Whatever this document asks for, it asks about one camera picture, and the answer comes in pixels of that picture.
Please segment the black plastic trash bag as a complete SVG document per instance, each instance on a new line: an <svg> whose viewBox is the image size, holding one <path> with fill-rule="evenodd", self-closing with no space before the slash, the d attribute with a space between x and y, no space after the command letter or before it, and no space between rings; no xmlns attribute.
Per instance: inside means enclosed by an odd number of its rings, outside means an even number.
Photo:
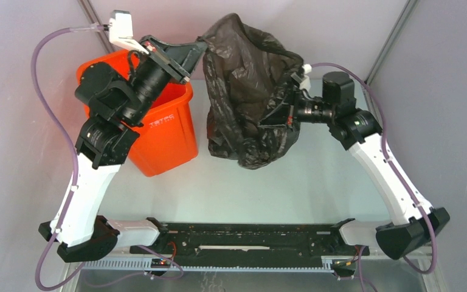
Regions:
<svg viewBox="0 0 467 292"><path fill-rule="evenodd" d="M286 155L299 138L299 123L263 127L261 121L286 98L299 95L292 75L303 58L236 13L219 19L202 39L207 44L202 66L210 100L210 154L250 170Z"/></svg>

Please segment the orange plastic trash bin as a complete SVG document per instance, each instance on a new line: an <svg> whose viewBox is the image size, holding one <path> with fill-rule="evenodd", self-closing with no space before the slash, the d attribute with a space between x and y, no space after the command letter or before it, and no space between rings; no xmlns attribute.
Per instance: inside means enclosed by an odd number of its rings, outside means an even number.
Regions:
<svg viewBox="0 0 467 292"><path fill-rule="evenodd" d="M85 108L75 149L91 169L130 160L147 177L198 154L190 83L173 79L150 57L122 50L81 65L75 96Z"/></svg>

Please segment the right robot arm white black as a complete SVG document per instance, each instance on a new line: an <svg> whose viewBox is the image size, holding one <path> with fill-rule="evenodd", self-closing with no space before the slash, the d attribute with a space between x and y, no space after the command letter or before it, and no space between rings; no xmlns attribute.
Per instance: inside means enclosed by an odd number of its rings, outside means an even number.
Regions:
<svg viewBox="0 0 467 292"><path fill-rule="evenodd" d="M260 121L261 127L324 123L369 175L390 215L389 221L346 219L333 226L329 245L345 254L355 245L378 248L393 260L432 241L451 219L443 207L434 207L414 187L384 140L374 115L356 106L355 83L346 72L323 76L322 96L308 94L310 80L301 69L291 74L295 93L286 96Z"/></svg>

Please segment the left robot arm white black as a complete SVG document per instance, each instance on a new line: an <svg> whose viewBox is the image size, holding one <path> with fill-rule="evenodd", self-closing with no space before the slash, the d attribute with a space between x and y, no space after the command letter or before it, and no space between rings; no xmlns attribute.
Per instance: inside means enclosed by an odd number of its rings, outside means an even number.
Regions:
<svg viewBox="0 0 467 292"><path fill-rule="evenodd" d="M98 211L113 177L148 128L148 113L171 87L189 82L205 49L202 39L170 44L148 35L136 48L105 55L77 71L75 96L88 118L71 144L75 165L62 205L38 228L45 240L58 243L64 262L96 261L131 246L156 254L167 248L167 228L157 219L112 220Z"/></svg>

